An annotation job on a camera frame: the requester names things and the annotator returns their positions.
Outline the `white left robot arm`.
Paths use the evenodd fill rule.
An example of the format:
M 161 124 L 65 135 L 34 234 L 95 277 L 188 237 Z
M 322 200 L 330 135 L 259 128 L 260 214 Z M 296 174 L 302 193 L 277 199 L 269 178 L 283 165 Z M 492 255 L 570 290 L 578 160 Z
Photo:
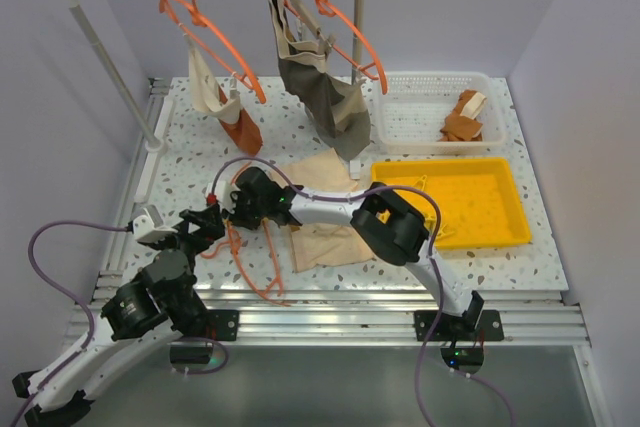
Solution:
M 39 371 L 12 381 L 24 404 L 15 416 L 29 426 L 71 426 L 91 408 L 101 387 L 157 347 L 178 339 L 219 346 L 213 314 L 194 286 L 196 258 L 225 234 L 217 203 L 184 210 L 180 222 L 163 224 L 148 207 L 117 233 L 130 233 L 155 250 L 152 261 L 119 287 L 75 344 Z

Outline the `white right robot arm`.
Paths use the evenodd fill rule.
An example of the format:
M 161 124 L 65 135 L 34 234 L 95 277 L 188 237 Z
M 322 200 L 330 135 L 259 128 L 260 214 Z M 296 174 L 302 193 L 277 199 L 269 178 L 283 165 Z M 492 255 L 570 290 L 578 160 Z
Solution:
M 327 224 L 351 227 L 378 259 L 405 267 L 433 296 L 439 326 L 457 339 L 481 327 L 484 300 L 465 286 L 435 247 L 441 221 L 424 215 L 399 195 L 401 186 L 374 183 L 350 193 L 330 193 L 290 182 L 282 186 L 250 167 L 227 186 L 223 206 L 231 224 L 255 230 L 268 219 L 279 226 Z

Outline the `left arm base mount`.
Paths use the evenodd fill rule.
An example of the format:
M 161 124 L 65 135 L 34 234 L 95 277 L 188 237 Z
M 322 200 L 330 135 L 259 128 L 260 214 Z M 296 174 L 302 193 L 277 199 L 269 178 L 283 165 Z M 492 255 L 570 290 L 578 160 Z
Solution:
M 206 375 L 222 370 L 230 360 L 228 343 L 237 340 L 237 310 L 209 310 L 205 320 L 170 345 L 171 366 L 185 375 Z

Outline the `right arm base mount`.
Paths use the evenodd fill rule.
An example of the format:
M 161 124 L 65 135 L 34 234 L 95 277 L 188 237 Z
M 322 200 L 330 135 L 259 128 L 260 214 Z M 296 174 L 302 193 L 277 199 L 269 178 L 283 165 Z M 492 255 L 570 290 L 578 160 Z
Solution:
M 484 364 L 487 342 L 505 340 L 502 320 L 497 310 L 483 310 L 476 318 L 465 319 L 442 314 L 435 322 L 435 310 L 413 313 L 414 331 L 418 341 L 443 343 L 441 357 L 447 367 L 464 373 L 477 373 Z

